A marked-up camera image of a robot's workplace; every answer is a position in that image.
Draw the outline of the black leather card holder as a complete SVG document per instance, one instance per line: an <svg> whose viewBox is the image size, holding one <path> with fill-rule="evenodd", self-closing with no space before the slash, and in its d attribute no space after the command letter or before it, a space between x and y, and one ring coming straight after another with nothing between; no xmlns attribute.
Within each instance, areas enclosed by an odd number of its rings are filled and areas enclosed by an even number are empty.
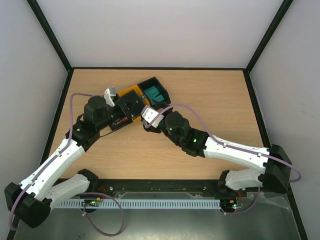
<svg viewBox="0 0 320 240"><path fill-rule="evenodd" d="M123 112L131 117L132 120L137 119L141 116L141 112L145 107L144 102L135 90L131 90L126 94L122 95L118 99L118 104Z"/></svg>

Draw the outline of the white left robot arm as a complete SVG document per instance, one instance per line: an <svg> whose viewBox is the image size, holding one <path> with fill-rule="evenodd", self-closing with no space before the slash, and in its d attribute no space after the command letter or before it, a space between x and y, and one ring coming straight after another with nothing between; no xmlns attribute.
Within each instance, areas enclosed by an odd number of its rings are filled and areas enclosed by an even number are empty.
<svg viewBox="0 0 320 240"><path fill-rule="evenodd" d="M93 195L101 198L103 191L98 190L99 178L87 169L80 170L64 182L55 183L101 137L101 130L109 127L114 132L127 117L120 100L109 103L102 96L91 96L83 114L70 122L66 137L53 154L19 184L11 182L6 186L4 194L10 211L10 229L18 230L14 218L31 228L38 227L54 208L74 196Z"/></svg>

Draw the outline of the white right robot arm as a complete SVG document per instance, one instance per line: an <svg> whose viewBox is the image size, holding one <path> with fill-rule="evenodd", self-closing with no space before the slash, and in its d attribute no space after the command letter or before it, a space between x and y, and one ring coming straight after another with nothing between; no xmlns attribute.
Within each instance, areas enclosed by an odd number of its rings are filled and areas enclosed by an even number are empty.
<svg viewBox="0 0 320 240"><path fill-rule="evenodd" d="M253 147L210 136L206 131L192 128L178 111L159 114L148 107L142 111L141 118L147 132L163 133L187 155L222 159L245 166L245 170L221 173L218 191L224 196L254 187L278 194L288 191L292 162L279 145Z"/></svg>

